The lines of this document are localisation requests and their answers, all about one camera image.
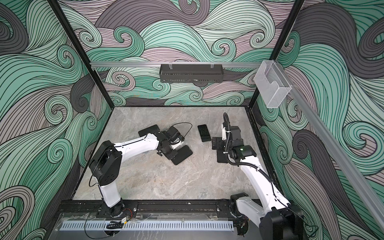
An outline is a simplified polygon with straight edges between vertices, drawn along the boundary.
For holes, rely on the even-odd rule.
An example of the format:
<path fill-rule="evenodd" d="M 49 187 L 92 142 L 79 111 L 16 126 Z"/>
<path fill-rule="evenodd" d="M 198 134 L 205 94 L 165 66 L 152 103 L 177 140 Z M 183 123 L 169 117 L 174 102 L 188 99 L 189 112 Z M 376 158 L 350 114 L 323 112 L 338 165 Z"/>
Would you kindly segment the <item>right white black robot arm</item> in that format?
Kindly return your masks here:
<path fill-rule="evenodd" d="M 239 127 L 222 126 L 222 135 L 212 139 L 220 163 L 239 167 L 255 189 L 260 204 L 246 194 L 237 194 L 235 214 L 244 215 L 258 228 L 263 240 L 304 239 L 304 214 L 283 196 L 264 171 L 254 149 L 244 145 Z"/>

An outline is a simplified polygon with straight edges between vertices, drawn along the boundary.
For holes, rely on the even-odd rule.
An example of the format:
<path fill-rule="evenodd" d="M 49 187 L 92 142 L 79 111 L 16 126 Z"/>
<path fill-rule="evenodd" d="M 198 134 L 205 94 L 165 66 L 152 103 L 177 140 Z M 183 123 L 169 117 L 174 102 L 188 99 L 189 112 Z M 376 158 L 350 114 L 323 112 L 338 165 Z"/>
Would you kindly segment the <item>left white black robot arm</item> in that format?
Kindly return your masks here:
<path fill-rule="evenodd" d="M 157 125 L 153 125 L 139 131 L 139 136 L 122 143 L 103 142 L 89 163 L 104 204 L 113 218 L 119 217 L 124 211 L 116 183 L 122 162 L 144 152 L 156 151 L 176 166 L 193 154 L 189 146 L 184 145 L 185 137 L 174 126 L 161 131 Z"/>

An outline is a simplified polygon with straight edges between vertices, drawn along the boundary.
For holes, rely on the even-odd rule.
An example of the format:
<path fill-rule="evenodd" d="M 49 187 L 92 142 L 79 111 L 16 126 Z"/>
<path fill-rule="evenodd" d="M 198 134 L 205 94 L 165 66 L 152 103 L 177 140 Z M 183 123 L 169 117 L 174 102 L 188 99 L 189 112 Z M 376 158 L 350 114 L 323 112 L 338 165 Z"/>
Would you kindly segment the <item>black phone case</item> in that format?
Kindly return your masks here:
<path fill-rule="evenodd" d="M 182 163 L 184 160 L 189 158 L 193 154 L 192 150 L 189 148 L 189 146 L 183 146 L 179 150 L 177 150 L 176 156 L 171 159 L 172 163 L 174 165 L 178 165 Z"/>

